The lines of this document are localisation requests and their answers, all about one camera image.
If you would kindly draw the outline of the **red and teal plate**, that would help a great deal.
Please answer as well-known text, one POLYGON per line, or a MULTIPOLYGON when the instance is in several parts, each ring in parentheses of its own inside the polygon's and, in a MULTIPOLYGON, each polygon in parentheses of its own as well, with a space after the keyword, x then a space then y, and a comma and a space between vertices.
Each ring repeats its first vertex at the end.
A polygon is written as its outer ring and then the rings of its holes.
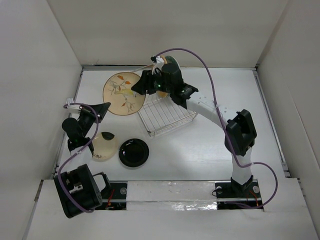
POLYGON ((173 56, 166 55, 164 58, 166 60, 166 64, 164 65, 166 72, 175 73, 181 70, 178 61, 173 56))

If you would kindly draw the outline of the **beige bird pattern plate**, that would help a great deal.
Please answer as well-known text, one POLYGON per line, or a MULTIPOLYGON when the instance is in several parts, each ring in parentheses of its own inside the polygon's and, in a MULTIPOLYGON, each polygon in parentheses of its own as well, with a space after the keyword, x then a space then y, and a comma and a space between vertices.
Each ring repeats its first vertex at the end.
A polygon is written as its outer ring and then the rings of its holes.
POLYGON ((104 103, 111 103, 108 111, 117 116, 128 116, 137 113, 145 103, 146 96, 131 87, 140 80, 133 72, 119 72, 112 75, 102 91, 104 103))

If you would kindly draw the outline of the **plain beige plate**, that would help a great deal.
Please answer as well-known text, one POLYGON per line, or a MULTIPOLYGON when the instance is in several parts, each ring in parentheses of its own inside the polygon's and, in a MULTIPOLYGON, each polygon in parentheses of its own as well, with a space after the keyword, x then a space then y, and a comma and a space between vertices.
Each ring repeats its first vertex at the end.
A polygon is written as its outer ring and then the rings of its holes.
POLYGON ((92 141, 94 151, 93 160, 105 162, 111 159, 118 149, 118 139, 111 132, 103 131, 96 135, 92 141))

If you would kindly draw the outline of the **black round plate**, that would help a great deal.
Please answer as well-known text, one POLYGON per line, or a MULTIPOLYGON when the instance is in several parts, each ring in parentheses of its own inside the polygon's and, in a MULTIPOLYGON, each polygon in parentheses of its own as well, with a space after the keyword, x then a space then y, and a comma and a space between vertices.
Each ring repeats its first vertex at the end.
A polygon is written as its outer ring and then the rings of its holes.
POLYGON ((148 159, 150 150, 141 139, 131 138, 125 141, 119 148, 118 156, 122 164, 129 168, 138 168, 148 159))

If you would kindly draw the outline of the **square woven bamboo tray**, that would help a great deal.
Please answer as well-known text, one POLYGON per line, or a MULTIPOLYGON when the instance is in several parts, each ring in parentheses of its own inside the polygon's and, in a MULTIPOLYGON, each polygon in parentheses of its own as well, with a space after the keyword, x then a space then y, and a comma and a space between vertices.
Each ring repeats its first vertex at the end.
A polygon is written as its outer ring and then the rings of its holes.
MULTIPOLYGON (((164 61, 165 64, 168 63, 167 60, 166 60, 166 58, 165 58, 165 56, 160 55, 160 57, 163 59, 163 61, 164 61)), ((157 95, 158 95, 160 98, 165 98, 165 97, 168 95, 166 92, 163 92, 163 91, 157 91, 156 93, 157 93, 157 95)))

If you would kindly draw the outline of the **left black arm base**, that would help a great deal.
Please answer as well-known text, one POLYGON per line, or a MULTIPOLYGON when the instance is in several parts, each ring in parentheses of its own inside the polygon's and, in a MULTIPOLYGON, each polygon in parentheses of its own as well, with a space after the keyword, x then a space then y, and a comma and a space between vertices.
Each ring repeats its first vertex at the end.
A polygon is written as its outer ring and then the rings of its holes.
POLYGON ((111 181, 109 193, 102 192, 102 205, 96 210, 124 211, 127 209, 127 181, 111 181))

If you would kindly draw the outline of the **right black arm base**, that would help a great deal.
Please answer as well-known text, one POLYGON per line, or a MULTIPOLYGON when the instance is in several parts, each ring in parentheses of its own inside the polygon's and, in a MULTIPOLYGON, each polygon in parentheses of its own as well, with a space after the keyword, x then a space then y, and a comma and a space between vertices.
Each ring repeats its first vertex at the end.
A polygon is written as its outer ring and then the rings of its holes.
POLYGON ((240 204, 250 208, 263 204, 259 184, 255 179, 244 191, 234 190, 230 180, 216 181, 211 195, 216 197, 218 210, 244 209, 240 204))

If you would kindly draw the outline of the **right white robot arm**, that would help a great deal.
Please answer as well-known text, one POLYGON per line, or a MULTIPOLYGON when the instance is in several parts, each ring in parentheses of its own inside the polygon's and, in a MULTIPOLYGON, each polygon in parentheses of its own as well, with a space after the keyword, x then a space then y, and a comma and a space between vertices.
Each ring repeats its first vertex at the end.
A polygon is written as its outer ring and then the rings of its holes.
POLYGON ((257 132, 248 110, 220 108, 196 87, 185 83, 180 68, 172 63, 155 71, 144 70, 131 89, 140 95, 167 93, 176 105, 196 112, 218 125, 225 134, 224 145, 232 154, 231 191, 237 197, 249 191, 253 181, 251 154, 257 132))

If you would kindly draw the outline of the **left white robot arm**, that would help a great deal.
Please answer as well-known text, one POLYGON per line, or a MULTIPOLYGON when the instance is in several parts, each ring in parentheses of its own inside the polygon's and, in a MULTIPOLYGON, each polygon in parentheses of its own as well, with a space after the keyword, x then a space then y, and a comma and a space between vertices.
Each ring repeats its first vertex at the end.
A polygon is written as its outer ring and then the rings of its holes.
POLYGON ((69 219, 82 213, 92 213, 102 206, 104 198, 114 194, 107 175, 98 173, 104 181, 96 183, 88 166, 94 156, 93 140, 110 105, 109 102, 96 105, 73 102, 63 106, 79 114, 77 119, 68 117, 62 122, 61 127, 68 137, 70 157, 54 177, 63 212, 69 219))

